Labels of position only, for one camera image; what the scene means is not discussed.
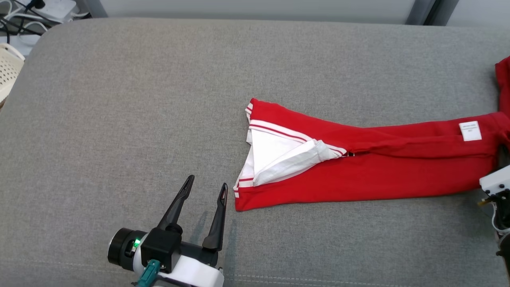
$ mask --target white wall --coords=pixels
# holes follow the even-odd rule
[[[414,0],[100,0],[100,3],[109,17],[277,19],[403,24]]]
[[[459,0],[446,26],[510,28],[510,0]]]

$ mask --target electrical outlet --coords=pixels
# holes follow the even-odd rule
[[[79,8],[72,0],[44,0],[43,8],[34,9],[37,13],[49,19],[69,22],[72,20],[71,13],[78,13]]]

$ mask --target clothing label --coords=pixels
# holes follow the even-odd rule
[[[461,127],[462,137],[464,138],[464,141],[480,140],[481,139],[481,133],[480,133],[480,127],[478,126],[478,121],[460,123],[459,126]]]

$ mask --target white cable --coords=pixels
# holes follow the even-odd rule
[[[510,228],[506,228],[506,229],[499,229],[496,227],[496,223],[495,223],[495,218],[496,218],[496,210],[498,209],[496,207],[496,203],[495,202],[491,202],[492,204],[492,208],[494,209],[494,213],[492,214],[492,227],[494,227],[494,229],[496,229],[496,231],[498,231],[499,233],[502,233],[502,234],[505,234],[505,233],[509,233],[510,232]]]
[[[34,19],[34,20],[44,20],[42,17],[36,16],[36,15],[22,14],[22,13],[11,13],[11,14],[5,16],[4,18],[6,20],[10,20],[12,17],[15,17],[15,16],[20,16],[23,18]],[[51,19],[51,18],[48,18],[48,19],[51,21],[57,22],[57,23],[64,23],[62,20],[56,20],[56,19]]]
[[[12,13],[12,2],[11,0],[0,0],[0,4],[5,2],[9,3],[9,12],[7,13],[9,15]]]
[[[5,15],[4,19],[9,17],[10,15],[14,14],[14,13],[18,13],[19,11],[21,11],[21,8],[16,8],[16,10],[12,11],[12,9],[9,9],[9,14]],[[7,29],[7,26],[4,22],[0,22],[0,24],[2,25],[2,27],[5,27]]]
[[[23,26],[23,28],[26,28],[26,27],[28,27],[28,26],[30,26],[30,25],[34,25],[34,24],[39,25],[39,26],[41,26],[41,27],[42,27],[45,31],[48,31],[48,28],[46,28],[46,26],[45,26],[43,23],[38,22],[38,21],[28,22],[25,26]],[[21,34],[18,34],[17,36],[18,36],[19,41],[20,41],[21,43],[23,43],[23,44],[26,44],[26,45],[29,45],[29,46],[33,46],[33,45],[35,45],[35,44],[37,43],[37,41],[35,41],[35,42],[27,42],[27,41],[23,40],[23,37],[22,37],[23,35],[21,35]]]
[[[28,27],[30,25],[33,25],[33,24],[37,24],[37,25],[41,26],[46,32],[48,32],[48,28],[46,28],[46,26],[43,23],[39,22],[39,21],[28,22],[25,26],[23,26],[23,28],[26,28],[26,27]]]
[[[71,13],[71,17],[85,17],[87,16],[88,14],[90,14],[89,12],[87,13],[82,13],[82,14],[74,14],[74,13]]]

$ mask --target gray sofa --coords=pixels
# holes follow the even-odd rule
[[[201,243],[249,146],[250,98],[356,126],[497,110],[510,30],[93,19],[44,34],[0,110],[1,286],[129,286],[120,227],[150,230],[189,174]],[[229,194],[225,286],[504,286],[477,191],[246,212]]]

